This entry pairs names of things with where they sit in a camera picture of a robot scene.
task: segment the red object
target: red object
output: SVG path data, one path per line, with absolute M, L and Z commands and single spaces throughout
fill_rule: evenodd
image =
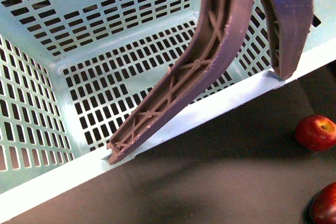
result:
M 311 151 L 325 151 L 336 145 L 336 124 L 323 115 L 311 115 L 298 124 L 295 138 Z
M 315 224 L 336 224 L 336 182 L 327 185 L 310 206 Z

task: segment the table surface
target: table surface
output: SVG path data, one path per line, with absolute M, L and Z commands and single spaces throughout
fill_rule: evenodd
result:
M 310 152 L 293 133 L 313 113 L 336 121 L 335 101 L 323 67 L 6 223 L 311 223 L 336 147 Z

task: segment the light blue basket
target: light blue basket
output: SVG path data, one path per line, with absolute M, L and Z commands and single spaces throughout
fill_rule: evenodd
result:
M 335 37 L 327 1 L 306 50 Z M 201 0 L 0 2 L 3 193 L 104 146 L 186 49 Z M 195 102 L 269 69 L 266 31 L 254 0 L 236 59 Z

